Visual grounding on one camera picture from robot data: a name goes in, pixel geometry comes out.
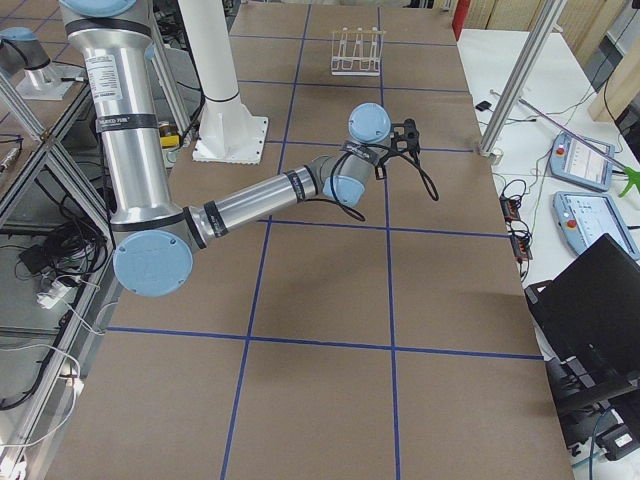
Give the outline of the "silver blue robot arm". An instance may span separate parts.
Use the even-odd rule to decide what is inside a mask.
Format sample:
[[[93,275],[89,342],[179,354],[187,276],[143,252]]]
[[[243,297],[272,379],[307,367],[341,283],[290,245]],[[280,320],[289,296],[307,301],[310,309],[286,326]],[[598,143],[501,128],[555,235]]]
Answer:
[[[352,111],[339,155],[319,157],[201,207],[177,205],[147,73],[151,4],[64,1],[60,8],[68,39],[86,65],[117,204],[113,266],[129,291],[159,297],[179,289],[197,250],[283,208],[320,194],[345,207],[360,200],[392,129],[387,112],[375,103]],[[258,162],[268,121],[241,101],[221,5],[186,1],[180,9],[205,97],[196,158]]]

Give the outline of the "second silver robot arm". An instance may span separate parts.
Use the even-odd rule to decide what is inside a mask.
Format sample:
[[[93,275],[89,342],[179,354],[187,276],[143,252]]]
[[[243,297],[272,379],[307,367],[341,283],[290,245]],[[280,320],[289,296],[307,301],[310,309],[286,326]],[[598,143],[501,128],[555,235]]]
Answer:
[[[1,31],[1,76],[10,80],[22,71],[17,91],[27,100],[63,100],[74,83],[84,83],[83,67],[56,66],[34,32],[25,27]]]

